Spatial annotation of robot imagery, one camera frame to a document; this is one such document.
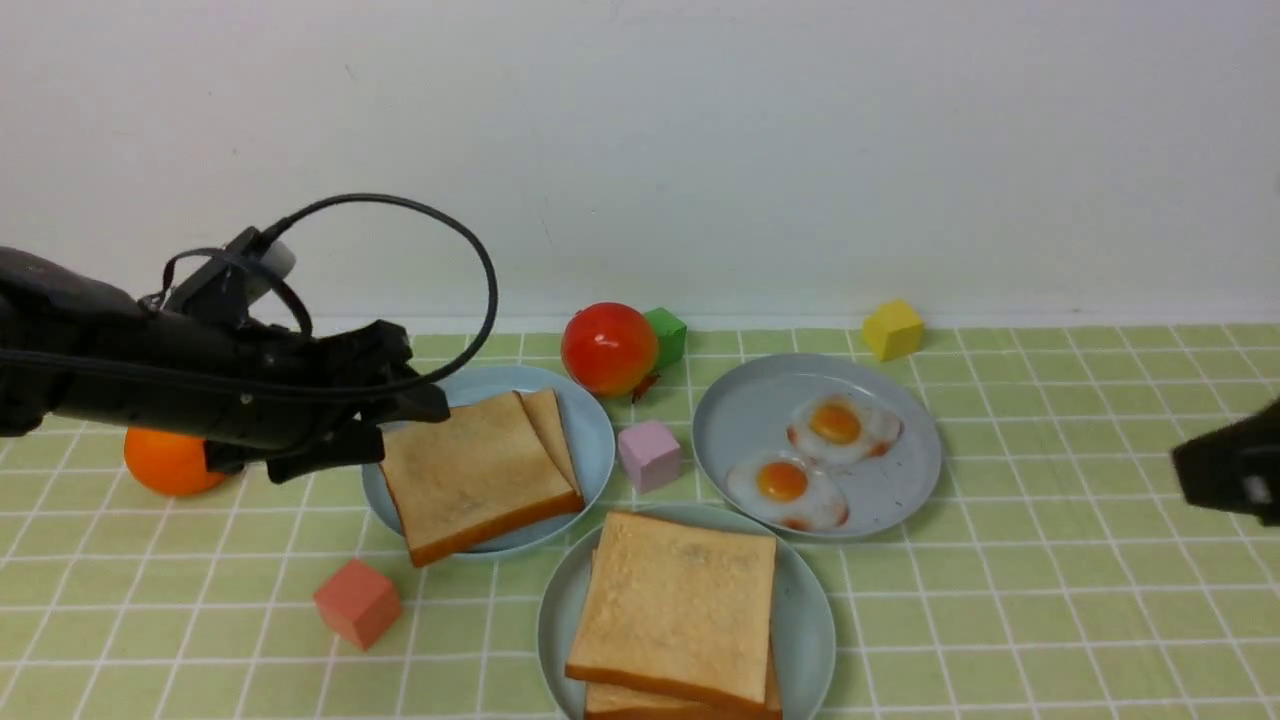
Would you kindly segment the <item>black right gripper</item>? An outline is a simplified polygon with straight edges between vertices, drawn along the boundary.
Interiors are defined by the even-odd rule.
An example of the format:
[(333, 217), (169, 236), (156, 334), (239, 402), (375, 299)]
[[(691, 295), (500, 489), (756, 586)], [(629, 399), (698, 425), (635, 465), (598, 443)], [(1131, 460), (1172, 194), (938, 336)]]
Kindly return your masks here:
[(1183, 498), (1193, 507), (1279, 525), (1279, 401), (1172, 448)]

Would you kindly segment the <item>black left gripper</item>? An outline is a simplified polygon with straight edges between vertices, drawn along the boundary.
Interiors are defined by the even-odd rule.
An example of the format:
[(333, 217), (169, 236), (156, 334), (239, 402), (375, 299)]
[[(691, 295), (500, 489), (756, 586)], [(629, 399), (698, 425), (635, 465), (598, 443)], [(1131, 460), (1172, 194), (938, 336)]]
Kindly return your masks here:
[(379, 464), (379, 421), (442, 423), (444, 389), (410, 365), (407, 331), (376, 320), (323, 338), (184, 315), (102, 322), (61, 352), (60, 411), (205, 439), (210, 468), (265, 462), (280, 486)]

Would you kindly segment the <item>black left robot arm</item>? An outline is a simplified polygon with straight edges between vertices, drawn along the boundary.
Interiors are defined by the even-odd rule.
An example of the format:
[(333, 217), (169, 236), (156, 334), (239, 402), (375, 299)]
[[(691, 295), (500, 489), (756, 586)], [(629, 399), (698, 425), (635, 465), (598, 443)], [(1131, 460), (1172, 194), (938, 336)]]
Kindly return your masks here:
[(3, 436), (50, 415), (164, 430), (200, 439), (209, 470), (262, 462), (280, 484), (380, 462), (388, 423), (451, 416), (402, 327), (316, 337), (253, 319), (242, 265), (201, 279), (165, 305), (4, 249)]

